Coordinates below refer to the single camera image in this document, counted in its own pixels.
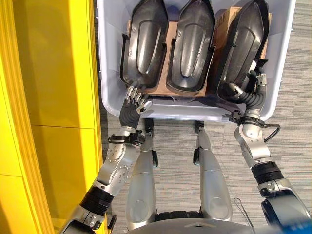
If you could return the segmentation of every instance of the gray carpet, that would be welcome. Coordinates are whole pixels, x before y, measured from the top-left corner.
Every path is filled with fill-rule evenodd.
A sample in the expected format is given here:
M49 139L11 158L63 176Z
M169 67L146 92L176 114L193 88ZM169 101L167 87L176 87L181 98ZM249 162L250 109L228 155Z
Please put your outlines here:
M279 123L281 132L268 143L272 156L308 209L312 208L312 3L297 0L283 82L270 123ZM196 134L192 121L155 120L156 203L159 212L198 211L199 168L192 163ZM101 109L103 149L107 137L119 129L118 118ZM229 188L231 200L239 197L253 224L266 225L260 203L263 198L234 138L232 123L206 122L206 131ZM126 232L127 183L113 201L117 214L114 233ZM233 203L233 222L246 224Z

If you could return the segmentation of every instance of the robotic hand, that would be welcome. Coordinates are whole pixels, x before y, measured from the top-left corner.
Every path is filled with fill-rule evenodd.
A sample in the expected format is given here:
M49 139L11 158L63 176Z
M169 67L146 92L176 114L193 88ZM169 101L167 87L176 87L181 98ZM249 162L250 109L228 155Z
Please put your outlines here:
M230 121L238 125L235 138L258 183L260 194L265 198L261 204L264 215L270 224L281 227L311 220L311 214L290 182L284 178L266 144L280 130L278 124L270 125L260 120L266 95L266 75L262 68L257 73L251 71L251 75L257 79L254 94L244 92L233 83L229 84L233 98L246 104L245 113L233 112ZM276 130L263 139L261 128L268 127L276 127Z
M142 98L137 88L128 88L119 116L120 131L108 139L104 164L60 234L93 234L93 230L100 228L106 210L128 179L129 169L137 158L135 147L144 143L142 131L136 128L140 115L151 106L152 102Z

